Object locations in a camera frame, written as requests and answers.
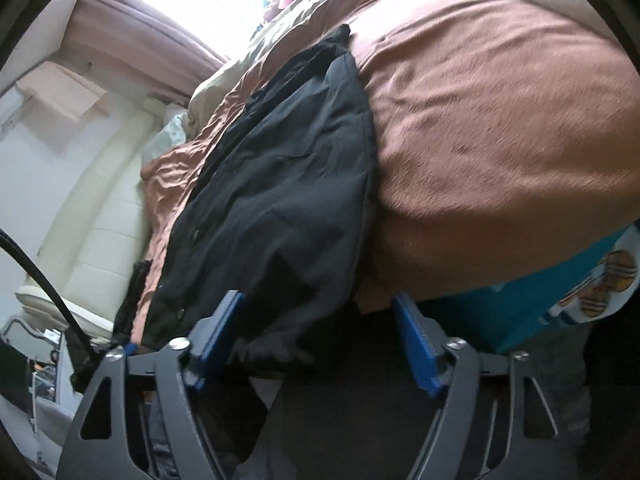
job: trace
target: screw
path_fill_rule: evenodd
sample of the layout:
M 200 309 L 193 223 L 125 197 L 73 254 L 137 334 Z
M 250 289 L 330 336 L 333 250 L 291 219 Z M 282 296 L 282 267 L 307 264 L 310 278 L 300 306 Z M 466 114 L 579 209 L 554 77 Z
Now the screw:
M 184 350 L 190 344 L 191 344 L 191 341 L 189 341 L 187 338 L 177 337 L 169 341 L 169 348 L 171 348 L 172 350 Z
M 104 358 L 107 359 L 108 362 L 113 363 L 115 361 L 119 361 L 124 356 L 124 352 L 122 351 L 122 346 L 116 346 L 116 348 L 109 350 Z
M 528 361 L 529 360 L 529 352 L 525 352 L 524 350 L 517 350 L 513 353 L 513 358 L 518 361 Z
M 462 350 L 466 346 L 466 341 L 459 337 L 452 337 L 447 341 L 447 346 L 452 350 Z

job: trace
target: black metal frame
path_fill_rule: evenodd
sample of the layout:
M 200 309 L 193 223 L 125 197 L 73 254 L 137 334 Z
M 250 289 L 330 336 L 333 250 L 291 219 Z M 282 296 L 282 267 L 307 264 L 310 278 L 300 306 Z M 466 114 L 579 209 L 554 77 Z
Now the black metal frame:
M 137 410 L 143 393 L 149 390 L 158 395 L 180 478 L 224 480 L 216 452 L 210 449 L 192 412 L 191 397 L 202 381 L 216 380 L 227 361 L 233 341 L 233 316 L 241 307 L 241 300 L 241 294 L 230 291 L 215 314 L 199 321 L 189 338 L 173 340 L 158 352 L 135 356 L 125 355 L 122 348 L 109 352 L 85 392 L 70 428 L 58 480 L 148 479 L 154 460 L 146 440 L 144 418 Z M 423 337 L 435 350 L 440 381 L 446 392 L 434 420 L 425 421 L 431 425 L 431 431 L 409 474 L 410 480 L 507 480 L 519 478 L 523 472 L 528 480 L 579 478 L 576 450 L 556 422 L 537 386 L 534 371 L 523 356 L 482 354 L 465 342 L 452 345 L 440 326 L 423 317 L 410 298 L 403 296 L 399 304 L 420 325 Z M 505 378 L 508 396 L 508 424 L 502 428 L 506 436 L 501 444 L 496 444 L 500 439 L 494 435 L 497 401 L 492 403 L 490 416 L 482 412 L 478 402 L 484 391 L 483 380 L 492 378 Z M 553 428 L 547 438 L 526 436 L 527 380 L 535 384 L 545 407 L 548 420 L 543 422 Z M 97 420 L 97 413 L 108 420 Z M 483 431 L 479 418 L 485 419 L 486 439 L 482 441 L 482 449 L 474 452 L 469 436 L 473 431 Z M 105 423 L 107 431 L 96 428 Z M 504 449 L 500 450 L 499 463 L 491 466 L 488 457 L 493 446 Z M 461 477 L 461 471 L 468 476 Z

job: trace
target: pink curtain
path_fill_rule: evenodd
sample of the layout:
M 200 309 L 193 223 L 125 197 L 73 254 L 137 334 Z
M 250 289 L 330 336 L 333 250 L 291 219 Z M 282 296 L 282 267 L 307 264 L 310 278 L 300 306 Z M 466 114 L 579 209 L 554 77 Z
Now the pink curtain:
M 78 0 L 62 44 L 181 103 L 228 61 L 142 0 Z

